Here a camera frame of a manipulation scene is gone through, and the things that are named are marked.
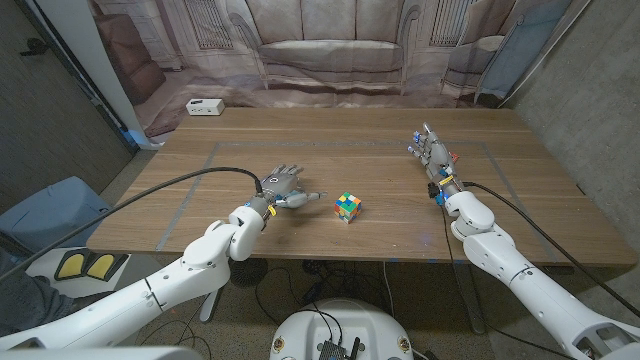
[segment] wooden table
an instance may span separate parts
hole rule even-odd
[[[255,257],[450,262],[440,208],[427,196],[428,178],[407,152],[427,121],[460,155],[461,180],[486,185],[514,201],[579,261],[624,266],[637,261],[607,219],[511,110],[243,109],[219,117],[188,117],[123,199],[160,182],[211,166],[237,166],[258,176],[279,163],[305,167],[309,191],[329,197],[280,209]],[[95,251],[179,254],[209,224],[227,219],[254,191],[234,173],[213,173],[148,196],[107,218],[89,239]],[[363,202],[350,225],[333,213],[349,191]],[[568,264],[519,215],[479,189],[517,248],[537,264]],[[449,236],[454,258],[462,244]]]

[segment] rubik's cube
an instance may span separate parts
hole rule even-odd
[[[347,224],[351,224],[362,211],[362,202],[357,197],[344,193],[333,207],[336,215]]]

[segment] table leg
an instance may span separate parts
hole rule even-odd
[[[480,302],[478,300],[478,293],[476,291],[476,285],[473,281],[473,275],[471,274],[472,265],[454,265],[458,274],[458,280],[460,281],[460,287],[462,289],[462,296],[468,306],[467,316],[471,324],[471,330],[477,334],[482,335],[485,333],[485,325],[482,321],[482,310],[480,309]]]

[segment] blue chair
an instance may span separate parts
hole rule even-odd
[[[0,215],[0,246],[17,256],[42,250],[111,207],[84,181],[70,177],[26,198]],[[86,246],[99,223],[60,247]]]

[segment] couch image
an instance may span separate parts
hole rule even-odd
[[[270,80],[337,89],[399,87],[420,0],[226,0]]]

